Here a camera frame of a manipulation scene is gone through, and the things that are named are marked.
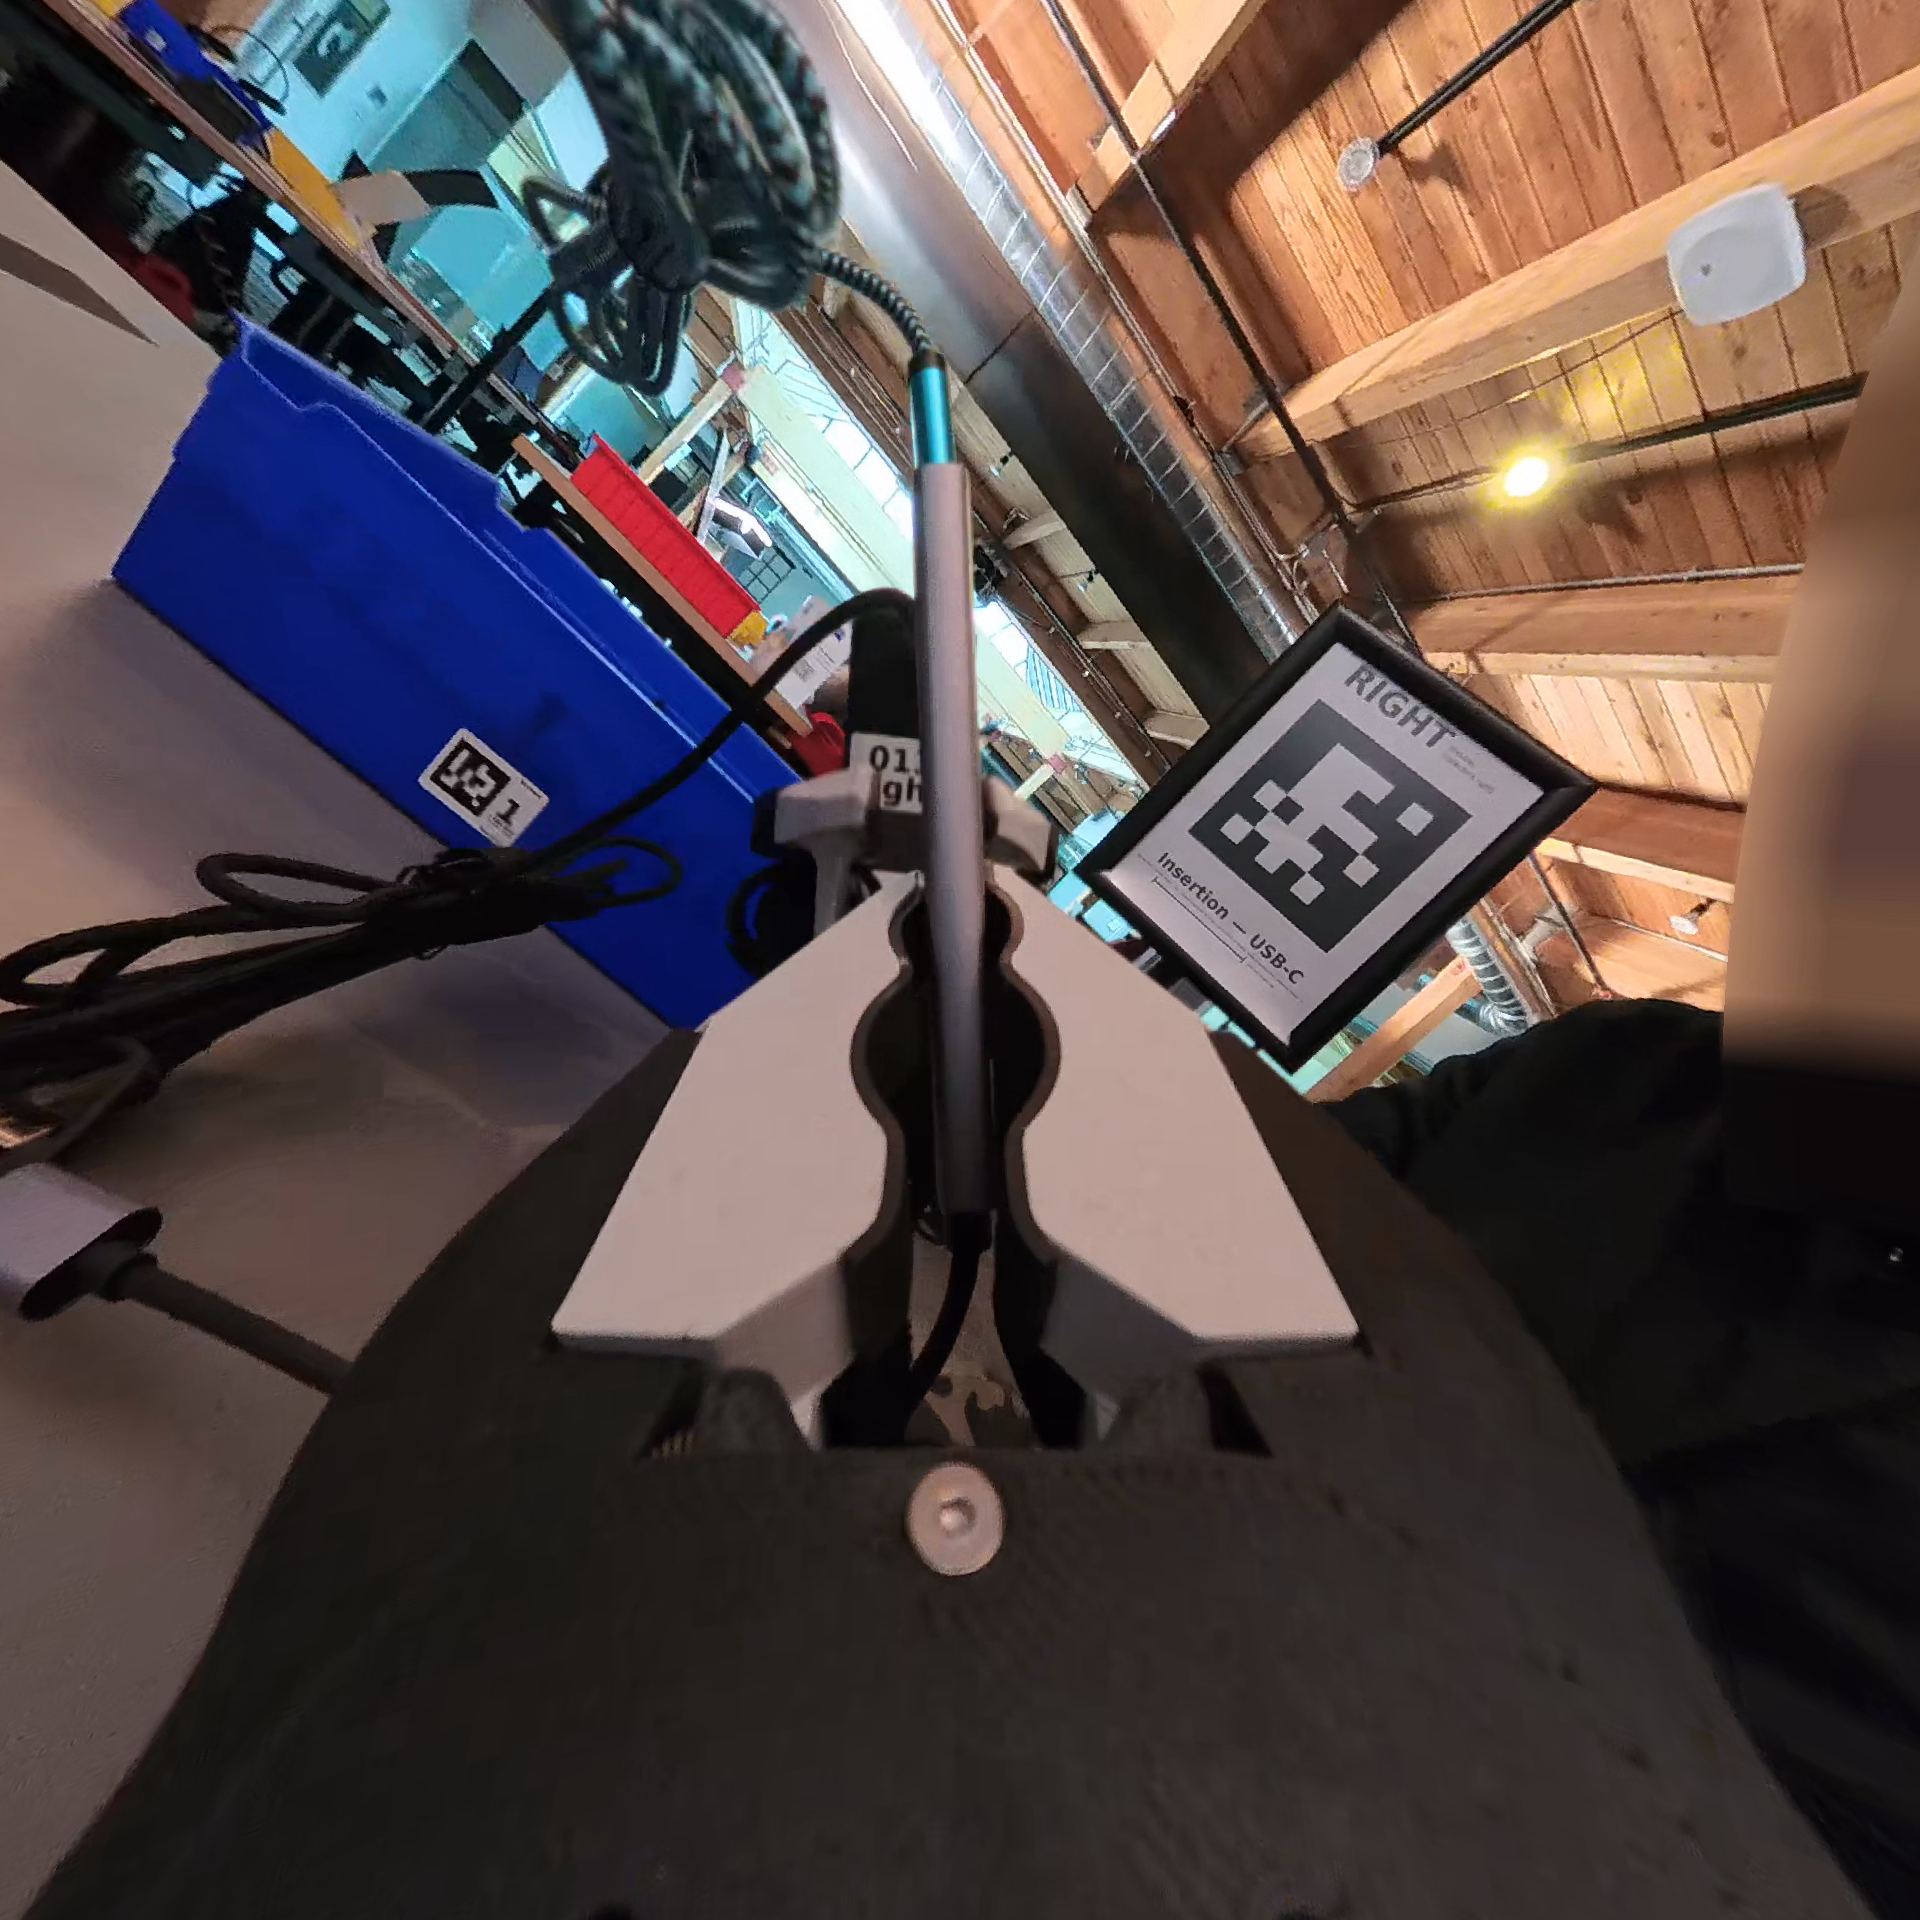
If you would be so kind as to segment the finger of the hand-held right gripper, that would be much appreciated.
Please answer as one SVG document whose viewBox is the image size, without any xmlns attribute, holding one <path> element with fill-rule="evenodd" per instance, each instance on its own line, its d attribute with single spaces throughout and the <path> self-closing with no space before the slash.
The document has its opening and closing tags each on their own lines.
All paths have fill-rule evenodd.
<svg viewBox="0 0 1920 1920">
<path fill-rule="evenodd" d="M 1048 877 L 1054 866 L 1054 821 L 1001 780 L 978 785 L 982 871 L 1009 869 Z"/>
<path fill-rule="evenodd" d="M 877 773 L 831 773 L 774 796 L 775 857 L 808 856 L 831 874 L 850 876 L 870 847 L 879 809 Z"/>
</svg>

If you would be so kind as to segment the wooden work desk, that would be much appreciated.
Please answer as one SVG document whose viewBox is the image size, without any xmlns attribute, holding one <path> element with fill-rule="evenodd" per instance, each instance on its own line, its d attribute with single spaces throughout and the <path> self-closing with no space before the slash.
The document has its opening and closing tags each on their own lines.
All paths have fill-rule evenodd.
<svg viewBox="0 0 1920 1920">
<path fill-rule="evenodd" d="M 662 642 L 717 692 L 752 684 L 755 660 L 744 640 L 729 640 L 699 620 L 655 570 L 599 519 L 570 483 L 574 469 L 518 435 L 510 467 L 530 479 L 513 511 L 528 529 L 546 530 L 584 563 Z"/>
</svg>

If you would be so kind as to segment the silver ventilation duct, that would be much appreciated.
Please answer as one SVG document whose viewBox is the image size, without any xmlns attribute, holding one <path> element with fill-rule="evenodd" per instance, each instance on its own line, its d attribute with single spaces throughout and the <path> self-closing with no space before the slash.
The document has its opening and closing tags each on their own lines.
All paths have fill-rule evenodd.
<svg viewBox="0 0 1920 1920">
<path fill-rule="evenodd" d="M 832 17 L 929 140 L 1041 335 L 1088 389 L 1259 658 L 1288 651 L 1304 631 L 1304 608 L 1265 549 L 1257 516 L 1235 499 L 1083 216 L 954 37 L 945 4 L 832 4 Z"/>
</svg>

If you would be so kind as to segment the black framed marker sign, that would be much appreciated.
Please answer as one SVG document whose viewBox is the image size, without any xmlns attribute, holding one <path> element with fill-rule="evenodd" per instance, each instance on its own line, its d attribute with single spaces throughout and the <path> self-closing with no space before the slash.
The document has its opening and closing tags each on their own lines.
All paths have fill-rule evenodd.
<svg viewBox="0 0 1920 1920">
<path fill-rule="evenodd" d="M 1595 796 L 1331 608 L 1075 874 L 1295 1071 Z"/>
</svg>

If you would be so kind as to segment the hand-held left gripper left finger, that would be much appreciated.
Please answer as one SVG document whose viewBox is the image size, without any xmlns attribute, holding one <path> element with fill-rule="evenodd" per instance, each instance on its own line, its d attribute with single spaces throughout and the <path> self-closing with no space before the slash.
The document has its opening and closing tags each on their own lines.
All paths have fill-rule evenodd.
<svg viewBox="0 0 1920 1920">
<path fill-rule="evenodd" d="M 858 909 L 713 1015 L 551 1332 L 581 1354 L 774 1378 L 811 1445 L 827 1389 L 899 1355 L 915 1289 L 906 1135 L 864 1064 L 920 898 Z"/>
</svg>

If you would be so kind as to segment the black ceiling light rail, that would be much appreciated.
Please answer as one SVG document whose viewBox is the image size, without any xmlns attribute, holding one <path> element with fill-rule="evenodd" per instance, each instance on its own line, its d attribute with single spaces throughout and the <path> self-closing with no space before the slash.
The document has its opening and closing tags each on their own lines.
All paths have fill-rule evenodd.
<svg viewBox="0 0 1920 1920">
<path fill-rule="evenodd" d="M 1576 9 L 1577 3 L 1538 3 L 1521 15 L 1495 39 L 1477 51 L 1456 74 L 1434 88 L 1421 104 L 1408 107 L 1400 122 L 1379 135 L 1358 135 L 1349 143 L 1335 165 L 1335 177 L 1352 194 L 1370 186 L 1381 163 L 1397 156 L 1416 135 L 1425 132 L 1447 107 L 1465 98 L 1489 80 L 1518 51 L 1537 42 L 1552 24 Z"/>
</svg>

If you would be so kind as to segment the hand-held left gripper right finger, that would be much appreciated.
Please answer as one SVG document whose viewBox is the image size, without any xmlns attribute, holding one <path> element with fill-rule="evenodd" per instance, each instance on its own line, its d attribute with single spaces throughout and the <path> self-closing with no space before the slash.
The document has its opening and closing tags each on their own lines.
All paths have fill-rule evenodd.
<svg viewBox="0 0 1920 1920">
<path fill-rule="evenodd" d="M 1203 1027 L 991 869 L 993 1312 L 1046 1449 L 1154 1386 L 1355 1352 L 1358 1316 Z"/>
</svg>

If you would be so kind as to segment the white ceiling access point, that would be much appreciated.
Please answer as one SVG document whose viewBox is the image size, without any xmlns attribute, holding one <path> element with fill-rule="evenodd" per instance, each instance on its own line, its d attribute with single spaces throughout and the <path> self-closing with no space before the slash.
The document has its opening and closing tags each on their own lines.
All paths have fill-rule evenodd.
<svg viewBox="0 0 1920 1920">
<path fill-rule="evenodd" d="M 1674 300 L 1694 327 L 1750 320 L 1809 280 L 1809 241 L 1779 184 L 1750 186 L 1686 219 L 1664 259 Z"/>
</svg>

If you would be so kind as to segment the blue plastic bin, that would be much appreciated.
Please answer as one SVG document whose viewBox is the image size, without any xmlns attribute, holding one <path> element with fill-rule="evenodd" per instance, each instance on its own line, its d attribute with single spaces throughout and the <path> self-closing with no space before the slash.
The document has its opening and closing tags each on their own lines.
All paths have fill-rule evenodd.
<svg viewBox="0 0 1920 1920">
<path fill-rule="evenodd" d="M 729 717 L 493 476 L 249 322 L 112 576 L 457 852 L 542 852 Z"/>
</svg>

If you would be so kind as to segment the black hub cable grey plug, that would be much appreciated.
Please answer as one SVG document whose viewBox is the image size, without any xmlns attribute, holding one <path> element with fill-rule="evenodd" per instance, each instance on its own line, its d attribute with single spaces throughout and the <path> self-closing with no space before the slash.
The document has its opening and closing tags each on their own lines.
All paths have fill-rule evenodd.
<svg viewBox="0 0 1920 1920">
<path fill-rule="evenodd" d="M 329 1396 L 351 1363 L 240 1303 L 195 1288 L 153 1257 L 161 1216 L 59 1169 L 6 1178 L 6 1309 L 47 1322 L 79 1301 L 135 1303 Z"/>
</svg>

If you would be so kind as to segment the grey usb hub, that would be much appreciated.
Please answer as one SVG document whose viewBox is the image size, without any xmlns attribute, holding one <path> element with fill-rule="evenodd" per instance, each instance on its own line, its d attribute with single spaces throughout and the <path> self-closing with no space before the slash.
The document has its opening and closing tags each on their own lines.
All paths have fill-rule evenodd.
<svg viewBox="0 0 1920 1920">
<path fill-rule="evenodd" d="M 922 898 L 929 925 L 936 1165 L 945 1210 L 993 1204 L 984 948 L 985 807 L 976 746 L 970 471 L 918 469 L 915 640 L 920 675 Z"/>
</svg>

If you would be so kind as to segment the red plastic bin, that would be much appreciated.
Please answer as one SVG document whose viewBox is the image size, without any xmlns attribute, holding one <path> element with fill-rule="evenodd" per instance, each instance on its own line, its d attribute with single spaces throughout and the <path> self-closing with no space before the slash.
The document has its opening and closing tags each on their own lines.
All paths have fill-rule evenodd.
<svg viewBox="0 0 1920 1920">
<path fill-rule="evenodd" d="M 767 634 L 759 602 L 603 436 L 593 435 L 570 483 L 589 508 L 717 634 L 747 642 Z"/>
</svg>

